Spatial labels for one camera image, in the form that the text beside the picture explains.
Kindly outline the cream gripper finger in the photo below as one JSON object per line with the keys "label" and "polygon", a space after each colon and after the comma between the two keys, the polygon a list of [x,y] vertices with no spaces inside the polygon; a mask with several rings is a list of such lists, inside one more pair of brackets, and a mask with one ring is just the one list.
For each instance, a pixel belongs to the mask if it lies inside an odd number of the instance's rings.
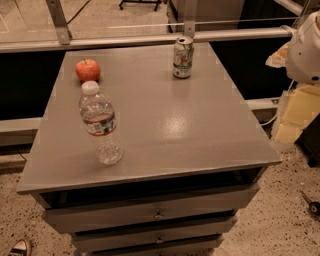
{"label": "cream gripper finger", "polygon": [[289,94],[274,140],[294,143],[320,113],[320,87],[302,85]]}
{"label": "cream gripper finger", "polygon": [[276,52],[270,55],[265,64],[273,68],[282,68],[287,65],[287,51],[289,43],[285,43]]}

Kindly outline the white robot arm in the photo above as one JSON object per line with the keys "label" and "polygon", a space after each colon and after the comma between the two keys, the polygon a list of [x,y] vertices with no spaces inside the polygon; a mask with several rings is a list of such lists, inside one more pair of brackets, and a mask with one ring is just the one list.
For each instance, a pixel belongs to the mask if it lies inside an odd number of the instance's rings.
{"label": "white robot arm", "polygon": [[286,68],[297,88],[280,100],[275,141],[290,144],[320,113],[320,12],[310,14],[289,42],[269,56],[269,67]]}

